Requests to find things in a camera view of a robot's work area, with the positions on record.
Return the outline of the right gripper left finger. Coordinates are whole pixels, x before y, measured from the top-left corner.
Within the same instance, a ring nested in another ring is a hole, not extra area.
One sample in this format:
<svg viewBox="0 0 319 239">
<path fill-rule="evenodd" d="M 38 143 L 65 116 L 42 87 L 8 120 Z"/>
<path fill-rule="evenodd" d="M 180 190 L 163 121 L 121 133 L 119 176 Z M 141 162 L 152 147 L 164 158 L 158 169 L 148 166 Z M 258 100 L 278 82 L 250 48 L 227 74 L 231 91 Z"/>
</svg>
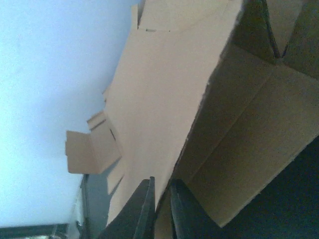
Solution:
<svg viewBox="0 0 319 239">
<path fill-rule="evenodd" d="M 119 214 L 101 231 L 100 239 L 153 239 L 155 178 L 141 181 Z"/>
</svg>

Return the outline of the cardboard box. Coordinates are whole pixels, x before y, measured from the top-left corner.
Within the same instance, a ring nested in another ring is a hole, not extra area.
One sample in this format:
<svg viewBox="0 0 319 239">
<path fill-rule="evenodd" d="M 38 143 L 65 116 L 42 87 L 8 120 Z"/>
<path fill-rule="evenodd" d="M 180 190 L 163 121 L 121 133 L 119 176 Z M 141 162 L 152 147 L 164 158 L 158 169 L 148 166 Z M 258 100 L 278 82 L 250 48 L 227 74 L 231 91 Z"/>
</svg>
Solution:
<svg viewBox="0 0 319 239">
<path fill-rule="evenodd" d="M 172 180 L 210 218 L 233 223 L 319 135 L 316 0 L 143 0 L 105 107 L 67 131 L 84 221 L 99 239 L 142 180 L 155 178 L 154 239 L 173 239 Z"/>
</svg>

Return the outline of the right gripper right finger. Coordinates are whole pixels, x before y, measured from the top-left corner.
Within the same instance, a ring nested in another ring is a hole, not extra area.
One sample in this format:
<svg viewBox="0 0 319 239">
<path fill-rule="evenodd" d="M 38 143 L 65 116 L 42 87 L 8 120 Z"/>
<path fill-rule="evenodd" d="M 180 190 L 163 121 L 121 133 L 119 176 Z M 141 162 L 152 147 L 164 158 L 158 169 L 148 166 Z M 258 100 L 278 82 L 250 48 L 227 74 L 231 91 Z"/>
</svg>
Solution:
<svg viewBox="0 0 319 239">
<path fill-rule="evenodd" d="M 170 185 L 170 210 L 174 239 L 219 238 L 219 226 L 180 179 Z"/>
</svg>

